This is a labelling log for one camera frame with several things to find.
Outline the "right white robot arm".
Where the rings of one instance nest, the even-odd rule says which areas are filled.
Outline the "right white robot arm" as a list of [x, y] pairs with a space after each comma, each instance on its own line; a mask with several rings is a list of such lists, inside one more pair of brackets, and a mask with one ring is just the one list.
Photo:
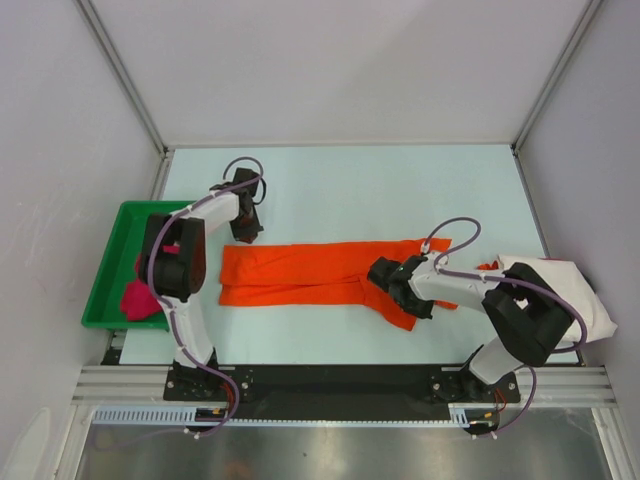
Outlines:
[[473, 401], [486, 400], [499, 381], [517, 369], [543, 366], [573, 324], [579, 325], [580, 338], [586, 338], [577, 310], [525, 263], [516, 262], [505, 271], [453, 271], [447, 268], [446, 255], [438, 252], [403, 262], [380, 257], [367, 279], [419, 319], [430, 318], [437, 301], [486, 314], [496, 337], [462, 368], [461, 388]]

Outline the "orange t shirt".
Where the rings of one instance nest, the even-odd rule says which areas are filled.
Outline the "orange t shirt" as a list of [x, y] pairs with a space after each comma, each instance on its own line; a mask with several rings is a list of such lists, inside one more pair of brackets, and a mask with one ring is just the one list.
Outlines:
[[391, 325], [411, 331], [404, 312], [367, 279], [381, 257], [404, 261], [421, 253], [422, 238], [267, 246], [227, 245], [219, 275], [219, 304], [231, 307], [361, 305]]

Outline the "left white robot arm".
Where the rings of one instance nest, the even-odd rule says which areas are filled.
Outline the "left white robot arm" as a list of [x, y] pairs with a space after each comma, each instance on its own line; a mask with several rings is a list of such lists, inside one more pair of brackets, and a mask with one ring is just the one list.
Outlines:
[[176, 344], [174, 371], [188, 374], [197, 398], [221, 387], [216, 352], [206, 331], [200, 291], [207, 276], [207, 237], [229, 227], [234, 240], [251, 244], [263, 231], [257, 206], [266, 191], [264, 170], [237, 167], [233, 178], [211, 187], [201, 199], [171, 213], [153, 213], [146, 223], [138, 275], [160, 305]]

